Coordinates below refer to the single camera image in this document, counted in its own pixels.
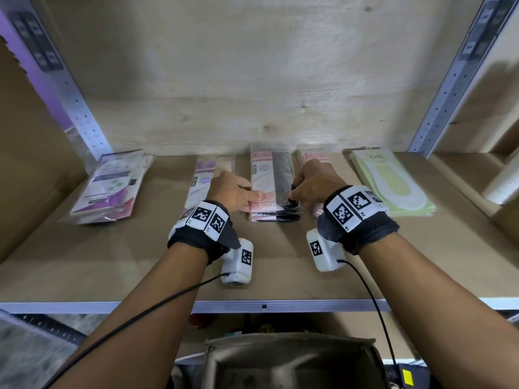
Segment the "stack of packages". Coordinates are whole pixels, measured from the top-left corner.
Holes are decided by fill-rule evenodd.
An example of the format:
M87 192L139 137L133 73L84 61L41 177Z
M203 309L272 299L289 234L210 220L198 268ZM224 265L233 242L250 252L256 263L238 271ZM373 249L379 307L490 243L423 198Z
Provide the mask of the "stack of packages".
M218 177L223 170L234 171L235 160L236 156L199 156L197 158L195 174L182 214L207 197L213 177Z
M354 150L350 154L360 178L389 208L389 215L431 216L436 207L388 149Z
M346 158L344 158L341 152L334 152L336 150L336 147L326 146L323 148L320 146L313 146L306 149L300 149L297 153L297 157L299 158L299 163L301 166L303 166L305 162L312 159L330 163L332 164L335 172L337 172L337 174L341 176L341 178L346 183L351 185L360 185L361 182L351 165L347 162ZM323 213L323 204L316 204L312 212L316 217L320 216Z
M143 150L102 156L79 199L62 221L80 225L129 217L154 158Z
M294 181L294 167L288 151L269 145L251 145L251 183L265 197L251 203L254 222L293 222L300 219L299 203L288 199Z

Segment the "black cable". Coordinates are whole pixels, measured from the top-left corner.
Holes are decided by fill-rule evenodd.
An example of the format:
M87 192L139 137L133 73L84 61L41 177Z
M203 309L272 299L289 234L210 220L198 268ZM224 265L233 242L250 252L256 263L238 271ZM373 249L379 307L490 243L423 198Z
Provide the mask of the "black cable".
M157 304L154 304L153 306L151 306L150 308L144 310L142 313L139 313L137 315L135 315L133 318L127 320L126 322L124 322L122 325L116 327L114 330L112 330L110 333L108 334L105 334L103 337L101 337L99 340L97 340L96 342L94 342L94 344L92 344L91 346L89 346L88 348L86 348L84 351L82 351L79 355L77 355L74 359L72 359L70 362L68 362L68 364L63 367L54 377L52 377L49 382L47 382L44 387L42 389L49 389L49 387L51 387L52 385L54 385L56 383L56 381L58 379L60 379L62 377L62 375L64 373L66 373L68 370L70 370L70 368L74 365L76 365L81 359L83 359L85 356L87 356L90 352L92 352L93 350L95 350L97 347L99 347L102 343L104 343L106 340L108 340L110 337L113 337L114 335L116 335L117 333L119 333L121 330L123 329L126 329L128 326L130 326L131 324L137 322L138 320L140 320L142 317L145 317L146 315L148 315L149 313L151 313L152 311L158 309L159 307L163 306L164 304L172 301L173 299L177 299L179 296L182 296L183 294L187 294L188 292L192 291L193 289L196 289L196 288L199 288L207 283L210 283L211 281L214 281L220 277L224 277L224 276L228 276L230 275L230 273L222 273L222 274L219 274L215 277L213 277L212 279L209 279L207 281L204 281L203 283L199 283L199 284L196 284L196 285L192 285L191 287L189 288L186 288L186 289L183 289L181 290L180 292L176 293L176 294L172 294L170 297L167 297L165 298L164 300L158 302Z
M378 308L377 301L375 300L375 297L373 296L373 294L371 292L371 289L367 286L367 282L364 280L364 277L362 277L362 275L357 270L357 268L355 266L353 266L353 264L351 264L350 262L348 262L348 261L346 261L344 259L338 259L337 262L346 263L349 266L351 266L353 268L353 270L355 270L355 273L357 275L359 275L362 283L366 287L367 292L370 294L371 300L373 300L373 304L375 305L375 308L377 309L378 317L380 318L380 322L382 323L382 327L384 328L384 333L386 334L386 340L388 342L389 352L391 352L391 359L393 359L393 365L397 366L397 360L394 357L393 346L391 345L391 340L389 340L389 334L388 334L388 330L386 328L386 324L384 322L384 318L382 318L382 313L380 312L380 309Z

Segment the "person's left hand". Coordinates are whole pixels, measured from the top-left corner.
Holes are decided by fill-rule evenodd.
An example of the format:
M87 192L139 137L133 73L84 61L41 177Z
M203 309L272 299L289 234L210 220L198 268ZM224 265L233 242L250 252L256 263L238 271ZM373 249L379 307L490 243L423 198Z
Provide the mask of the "person's left hand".
M251 183L243 177L224 170L220 176L211 179L207 193L208 200L220 202L229 213L240 209L250 212L249 202L260 201L265 196L263 191L251 191Z

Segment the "wrist strap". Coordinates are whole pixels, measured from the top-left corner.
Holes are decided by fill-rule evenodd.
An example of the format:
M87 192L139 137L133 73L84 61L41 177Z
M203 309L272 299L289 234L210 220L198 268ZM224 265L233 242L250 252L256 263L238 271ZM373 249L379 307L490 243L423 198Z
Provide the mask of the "wrist strap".
M205 200L185 211L169 234L168 248L183 242L203 248L212 263L231 248L240 248L240 242L229 212L216 201Z
M342 243L350 254L397 232L398 224L387 215L384 202L366 186L346 186L328 197L317 220L319 234Z

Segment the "forearm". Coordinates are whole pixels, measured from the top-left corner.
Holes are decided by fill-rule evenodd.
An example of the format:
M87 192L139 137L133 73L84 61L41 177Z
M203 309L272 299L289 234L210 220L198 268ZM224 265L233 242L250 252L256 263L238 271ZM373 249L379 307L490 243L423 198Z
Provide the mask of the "forearm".
M175 243L74 355L153 304L198 284L206 265L204 250ZM196 294L193 290L172 300L107 340L65 373L52 389L163 389Z
M446 388L517 386L519 332L498 313L396 233L359 255Z

